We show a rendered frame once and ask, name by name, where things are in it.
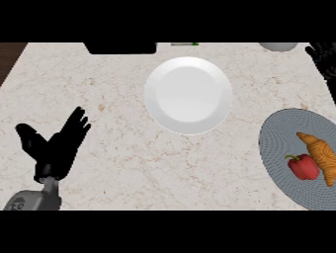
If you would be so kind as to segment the grey round placemat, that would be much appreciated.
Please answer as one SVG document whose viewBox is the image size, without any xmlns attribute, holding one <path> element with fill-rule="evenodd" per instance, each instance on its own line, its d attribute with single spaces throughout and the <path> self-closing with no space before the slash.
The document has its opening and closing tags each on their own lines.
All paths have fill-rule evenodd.
<svg viewBox="0 0 336 253">
<path fill-rule="evenodd" d="M 336 182 L 325 185 L 323 177 L 300 180 L 288 166 L 288 154 L 307 153 L 297 137 L 303 132 L 320 138 L 336 153 L 336 125 L 320 115 L 303 109 L 282 109 L 266 118 L 260 134 L 258 149 L 263 164 L 272 180 L 289 199 L 307 210 L 336 211 Z"/>
</svg>

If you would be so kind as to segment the white bowl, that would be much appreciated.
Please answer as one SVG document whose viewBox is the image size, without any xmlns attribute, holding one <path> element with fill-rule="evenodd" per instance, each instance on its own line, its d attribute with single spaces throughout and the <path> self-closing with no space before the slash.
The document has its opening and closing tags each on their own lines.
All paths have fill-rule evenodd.
<svg viewBox="0 0 336 253">
<path fill-rule="evenodd" d="M 260 42 L 260 46 L 269 51 L 289 51 L 295 48 L 295 42 Z"/>
</svg>

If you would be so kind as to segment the red bell pepper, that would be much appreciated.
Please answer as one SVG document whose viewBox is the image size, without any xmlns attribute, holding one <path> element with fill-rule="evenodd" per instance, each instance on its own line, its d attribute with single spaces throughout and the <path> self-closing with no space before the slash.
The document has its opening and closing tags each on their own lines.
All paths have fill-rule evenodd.
<svg viewBox="0 0 336 253">
<path fill-rule="evenodd" d="M 283 158 L 286 159 L 286 166 L 297 179 L 314 180 L 319 175 L 319 169 L 311 157 L 307 154 L 288 154 Z"/>
</svg>

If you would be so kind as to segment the black appliance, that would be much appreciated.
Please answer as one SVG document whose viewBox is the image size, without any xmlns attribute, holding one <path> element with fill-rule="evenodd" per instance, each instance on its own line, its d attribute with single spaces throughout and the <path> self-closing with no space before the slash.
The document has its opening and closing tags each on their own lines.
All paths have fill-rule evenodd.
<svg viewBox="0 0 336 253">
<path fill-rule="evenodd" d="M 87 42 L 84 44 L 91 54 L 153 54 L 153 42 Z"/>
</svg>

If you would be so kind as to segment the golden brown croissant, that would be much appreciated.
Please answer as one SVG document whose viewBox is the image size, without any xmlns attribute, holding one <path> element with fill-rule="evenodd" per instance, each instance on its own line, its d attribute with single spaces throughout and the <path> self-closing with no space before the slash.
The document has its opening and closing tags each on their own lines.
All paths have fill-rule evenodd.
<svg viewBox="0 0 336 253">
<path fill-rule="evenodd" d="M 336 182 L 336 153 L 331 149 L 331 146 L 311 134 L 298 132 L 295 136 L 304 143 L 307 153 L 322 171 L 325 185 L 332 187 Z"/>
</svg>

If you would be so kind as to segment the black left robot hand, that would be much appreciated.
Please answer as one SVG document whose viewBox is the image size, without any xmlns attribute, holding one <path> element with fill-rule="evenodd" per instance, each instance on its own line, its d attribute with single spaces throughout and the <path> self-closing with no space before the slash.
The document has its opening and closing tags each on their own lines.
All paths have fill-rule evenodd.
<svg viewBox="0 0 336 253">
<path fill-rule="evenodd" d="M 34 180 L 41 183 L 53 177 L 57 181 L 68 174 L 76 149 L 90 130 L 84 110 L 76 107 L 70 112 L 63 126 L 50 139 L 44 139 L 28 124 L 16 124 L 22 150 L 35 160 Z"/>
</svg>

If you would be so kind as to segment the white oval plate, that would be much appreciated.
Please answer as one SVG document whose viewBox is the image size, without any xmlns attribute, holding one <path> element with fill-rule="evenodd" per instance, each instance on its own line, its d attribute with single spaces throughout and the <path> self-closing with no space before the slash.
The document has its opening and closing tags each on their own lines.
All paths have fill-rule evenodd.
<svg viewBox="0 0 336 253">
<path fill-rule="evenodd" d="M 221 69 L 192 56 L 167 60 L 146 80 L 144 106 L 171 132 L 195 135 L 211 131 L 232 106 L 232 86 Z"/>
</svg>

